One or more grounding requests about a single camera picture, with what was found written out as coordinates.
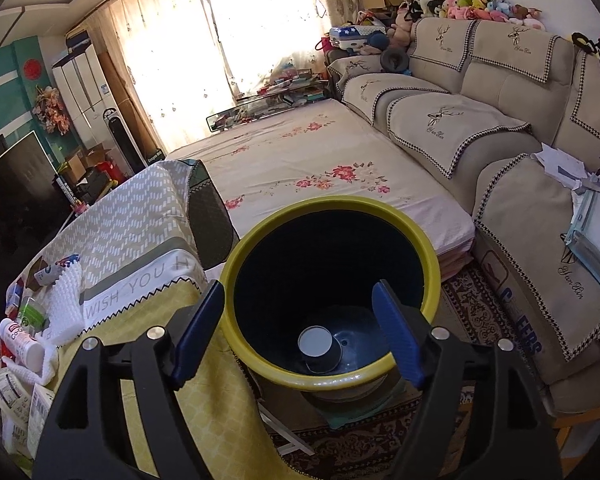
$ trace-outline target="patterned rug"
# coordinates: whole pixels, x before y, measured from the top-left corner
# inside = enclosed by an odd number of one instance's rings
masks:
[[[490,344],[506,337],[514,341],[518,351],[522,352],[512,323],[475,262],[443,283],[439,310],[443,310],[445,305],[446,315],[456,318],[456,328],[449,326],[449,329],[461,339]],[[471,397],[472,387],[468,386],[464,389],[462,402],[470,402]],[[381,479],[404,441],[419,403],[420,397],[412,394],[411,399],[339,430],[331,430],[328,426],[296,430],[296,434],[315,449],[315,455],[296,451],[283,458],[296,471],[317,479]],[[467,411],[459,406],[456,433],[447,452],[443,472],[457,466],[468,419]],[[286,444],[286,440],[278,435],[273,435],[272,439],[276,446]]]

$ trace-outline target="green wall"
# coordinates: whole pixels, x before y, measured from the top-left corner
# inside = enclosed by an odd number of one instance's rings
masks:
[[[34,81],[29,80],[23,72],[24,65],[29,59],[39,61],[42,67],[40,77]],[[14,41],[0,48],[0,77],[14,71],[18,73],[17,78],[0,85],[0,129],[31,111],[36,103],[36,86],[44,89],[51,85],[37,36]],[[62,162],[65,156],[80,146],[78,136],[73,129],[65,136],[58,133],[48,134],[35,116],[15,131],[5,134],[7,144],[12,146],[31,130],[35,131],[42,147],[56,164]]]

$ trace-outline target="metal screw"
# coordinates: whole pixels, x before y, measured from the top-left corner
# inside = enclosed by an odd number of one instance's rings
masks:
[[[500,339],[498,341],[498,348],[505,352],[511,352],[513,350],[513,343],[508,339]]]
[[[82,342],[82,348],[85,350],[93,350],[98,346],[98,340],[94,337],[88,337]]]
[[[164,335],[164,329],[161,326],[151,327],[146,331],[146,336],[149,339],[160,339]]]
[[[449,339],[449,330],[443,326],[437,326],[431,331],[431,335],[439,341],[444,341],[445,339]]]

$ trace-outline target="red circle decoration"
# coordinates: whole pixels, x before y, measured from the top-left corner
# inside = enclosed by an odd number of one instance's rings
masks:
[[[29,81],[35,81],[36,79],[40,79],[42,75],[42,65],[37,59],[29,59],[22,67],[22,71],[24,72],[24,77]]]

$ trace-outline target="bucket rim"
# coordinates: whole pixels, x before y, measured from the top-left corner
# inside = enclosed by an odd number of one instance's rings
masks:
[[[424,296],[420,311],[429,323],[433,321],[436,315],[442,289],[440,264],[427,235],[407,215],[378,200],[343,195],[310,198],[282,208],[260,221],[238,242],[224,264],[224,269],[222,269],[220,282],[224,286],[225,301],[220,327],[236,357],[251,370],[269,381],[306,392],[342,390],[360,386],[387,374],[395,367],[394,356],[389,352],[373,363],[346,374],[309,376],[290,372],[259,355],[249,345],[238,326],[235,317],[234,286],[240,267],[248,254],[265,236],[282,224],[305,214],[328,210],[350,210],[367,213],[385,220],[406,236],[415,248],[422,265]]]

